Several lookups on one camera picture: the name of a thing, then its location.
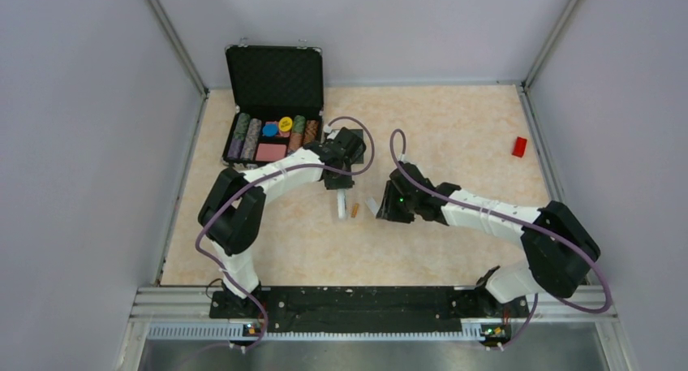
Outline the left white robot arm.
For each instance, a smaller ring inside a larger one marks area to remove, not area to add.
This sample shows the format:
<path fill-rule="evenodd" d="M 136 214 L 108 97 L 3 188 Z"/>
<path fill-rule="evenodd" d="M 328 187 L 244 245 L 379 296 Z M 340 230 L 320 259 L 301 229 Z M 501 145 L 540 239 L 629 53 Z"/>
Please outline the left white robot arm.
<path fill-rule="evenodd" d="M 250 317 L 260 307 L 251 247 L 267 204 L 310 183 L 322 182 L 328 190 L 352 188 L 356 173 L 351 167 L 367 149 L 363 138 L 343 127 L 266 166 L 228 167 L 218 175 L 198 214 L 202 229 L 195 248 L 218 266 L 229 305 L 239 316 Z"/>

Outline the white battery cover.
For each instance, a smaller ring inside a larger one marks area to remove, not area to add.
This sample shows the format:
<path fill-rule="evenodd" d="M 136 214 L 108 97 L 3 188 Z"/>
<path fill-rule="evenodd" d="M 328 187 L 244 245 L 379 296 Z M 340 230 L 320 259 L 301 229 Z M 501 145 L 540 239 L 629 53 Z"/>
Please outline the white battery cover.
<path fill-rule="evenodd" d="M 372 216 L 375 217 L 380 209 L 380 206 L 373 197 L 368 197 L 366 199 L 366 206 L 371 211 Z"/>

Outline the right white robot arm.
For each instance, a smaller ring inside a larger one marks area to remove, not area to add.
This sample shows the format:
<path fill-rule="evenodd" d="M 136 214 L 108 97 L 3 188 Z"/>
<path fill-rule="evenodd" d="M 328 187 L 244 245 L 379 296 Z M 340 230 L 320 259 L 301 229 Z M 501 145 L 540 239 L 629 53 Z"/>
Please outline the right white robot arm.
<path fill-rule="evenodd" d="M 522 296 L 570 298 L 600 257 L 597 243 L 559 201 L 538 208 L 491 200 L 457 184 L 435 185 L 409 162 L 399 162 L 390 173 L 376 216 L 390 222 L 422 218 L 465 227 L 520 247 L 523 260 L 492 268 L 477 282 L 475 303 L 487 316 L 498 315 Z"/>

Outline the white remote control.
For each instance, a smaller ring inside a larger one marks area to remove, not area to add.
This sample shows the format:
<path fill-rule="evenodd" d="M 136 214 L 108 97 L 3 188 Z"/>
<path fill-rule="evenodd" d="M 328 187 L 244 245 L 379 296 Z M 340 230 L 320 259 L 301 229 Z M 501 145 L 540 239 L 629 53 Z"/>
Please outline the white remote control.
<path fill-rule="evenodd" d="M 345 220 L 347 218 L 347 204 L 346 204 L 346 190 L 345 189 L 338 189 L 337 190 L 337 211 L 338 211 L 338 219 L 339 220 Z"/>

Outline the orange AA battery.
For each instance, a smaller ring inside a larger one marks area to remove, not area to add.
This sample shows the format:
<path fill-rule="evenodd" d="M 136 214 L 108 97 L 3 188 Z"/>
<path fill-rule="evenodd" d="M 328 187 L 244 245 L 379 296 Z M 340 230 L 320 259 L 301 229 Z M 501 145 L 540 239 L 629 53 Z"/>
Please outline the orange AA battery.
<path fill-rule="evenodd" d="M 351 209 L 350 217 L 356 218 L 358 211 L 359 211 L 359 203 L 355 203 Z"/>

